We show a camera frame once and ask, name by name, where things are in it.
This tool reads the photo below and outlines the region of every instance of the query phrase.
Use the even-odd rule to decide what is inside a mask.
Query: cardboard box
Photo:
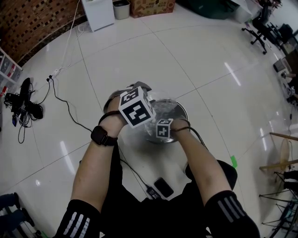
[[[171,13],[174,5],[175,0],[130,0],[130,12],[134,18]]]

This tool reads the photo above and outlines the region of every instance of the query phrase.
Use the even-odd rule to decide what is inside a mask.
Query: blue pants
[[[7,206],[13,206],[15,198],[13,194],[5,194],[0,196],[0,210]],[[18,209],[11,214],[0,216],[0,235],[5,231],[13,231],[21,222],[24,222],[26,217],[24,213]]]

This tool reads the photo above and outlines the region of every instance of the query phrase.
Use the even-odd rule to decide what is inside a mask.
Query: smartwatch
[[[91,133],[91,139],[98,145],[104,145],[104,146],[114,146],[117,143],[118,138],[113,138],[108,136],[108,133],[105,129],[103,129],[101,126],[96,126],[92,133]]]

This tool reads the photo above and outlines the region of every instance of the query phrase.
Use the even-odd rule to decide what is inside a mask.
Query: glossy floor
[[[236,157],[234,192],[266,236],[270,229],[261,222],[275,220],[278,214],[276,207],[258,197],[274,190],[271,175],[258,167],[277,160],[280,141],[268,133],[288,133],[291,108],[272,67],[281,53],[272,47],[263,55],[241,27],[230,20],[203,18],[178,5],[173,13],[116,21],[95,33],[81,34],[76,27],[64,62],[69,67],[55,79],[55,88],[70,102],[74,118],[88,128],[97,124],[113,91],[136,81],[176,98],[217,159],[232,164],[230,157]],[[61,66],[68,34],[24,65],[36,89],[33,102],[42,101],[47,76]],[[23,144],[17,141],[19,127],[11,124],[10,111],[3,109],[0,193],[18,192],[37,228],[53,236],[90,133],[72,122],[67,105],[54,97],[53,89],[42,105],[44,118],[26,129]],[[174,190],[168,199],[180,194],[189,182],[181,146],[153,145],[135,134],[128,127],[121,132],[121,156],[148,184],[163,177]],[[123,170],[124,186],[142,201],[148,196],[142,183],[126,165]]]

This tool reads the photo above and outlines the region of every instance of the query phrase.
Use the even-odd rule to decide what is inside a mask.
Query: hand
[[[187,126],[189,126],[189,124],[185,120],[174,119],[174,121],[171,124],[171,129],[181,129]]]
[[[120,96],[113,98],[109,105],[107,112],[118,111]],[[111,137],[117,137],[121,129],[127,124],[121,114],[106,117],[101,123],[102,126]]]

